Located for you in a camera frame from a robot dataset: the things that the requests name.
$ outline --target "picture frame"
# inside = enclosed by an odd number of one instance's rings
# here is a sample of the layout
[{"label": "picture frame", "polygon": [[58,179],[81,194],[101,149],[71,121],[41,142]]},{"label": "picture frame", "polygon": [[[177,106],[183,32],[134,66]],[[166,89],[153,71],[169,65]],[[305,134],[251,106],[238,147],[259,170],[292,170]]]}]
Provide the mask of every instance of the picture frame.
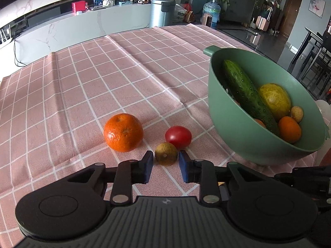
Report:
[{"label": "picture frame", "polygon": [[310,12],[313,12],[316,16],[319,16],[320,18],[322,18],[324,8],[324,0],[311,0],[308,6],[308,10]]}]

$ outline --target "red tomato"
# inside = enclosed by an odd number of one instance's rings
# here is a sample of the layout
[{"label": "red tomato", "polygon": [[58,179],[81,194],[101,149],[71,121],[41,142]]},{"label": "red tomato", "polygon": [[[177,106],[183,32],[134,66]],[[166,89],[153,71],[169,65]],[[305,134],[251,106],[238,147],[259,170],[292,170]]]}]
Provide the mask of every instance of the red tomato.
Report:
[{"label": "red tomato", "polygon": [[172,126],[166,131],[166,141],[172,143],[178,150],[188,147],[192,141],[191,132],[183,126]]}]

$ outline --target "trash can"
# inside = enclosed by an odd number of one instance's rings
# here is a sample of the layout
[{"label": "trash can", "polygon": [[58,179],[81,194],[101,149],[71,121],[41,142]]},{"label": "trash can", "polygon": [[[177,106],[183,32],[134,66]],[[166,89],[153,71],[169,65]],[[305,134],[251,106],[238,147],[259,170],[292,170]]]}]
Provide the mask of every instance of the trash can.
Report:
[{"label": "trash can", "polygon": [[173,23],[173,14],[176,1],[174,0],[152,0],[151,19],[149,27],[169,26]]}]

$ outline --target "wooden door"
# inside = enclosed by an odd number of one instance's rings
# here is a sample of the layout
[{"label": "wooden door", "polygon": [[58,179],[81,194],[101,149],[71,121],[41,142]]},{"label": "wooden door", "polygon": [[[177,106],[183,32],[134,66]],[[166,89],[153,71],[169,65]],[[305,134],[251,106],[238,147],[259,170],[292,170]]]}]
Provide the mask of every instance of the wooden door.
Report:
[{"label": "wooden door", "polygon": [[283,22],[280,27],[280,33],[289,38],[293,29],[297,14],[302,0],[288,0],[284,9]]}]

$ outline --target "pink checkered tablecloth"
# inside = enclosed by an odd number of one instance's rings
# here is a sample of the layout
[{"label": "pink checkered tablecloth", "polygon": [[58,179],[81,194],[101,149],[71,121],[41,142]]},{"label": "pink checkered tablecloth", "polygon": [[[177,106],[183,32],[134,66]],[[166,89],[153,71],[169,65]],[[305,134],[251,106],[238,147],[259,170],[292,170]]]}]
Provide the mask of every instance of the pink checkered tablecloth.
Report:
[{"label": "pink checkered tablecloth", "polygon": [[[209,57],[203,49],[211,45],[250,50],[206,26],[147,28],[53,52],[5,77],[0,85],[0,247],[22,239],[14,209],[24,195],[95,162],[114,167],[141,159],[165,141],[173,125],[192,132],[191,158],[218,166],[237,161],[272,176],[312,166],[312,155],[282,166],[257,166],[222,141],[208,112]],[[103,138],[106,121],[122,112],[144,127],[143,143],[129,153],[114,152]],[[147,185],[133,186],[134,196],[198,192],[197,184],[183,183],[178,164],[155,165]]]}]

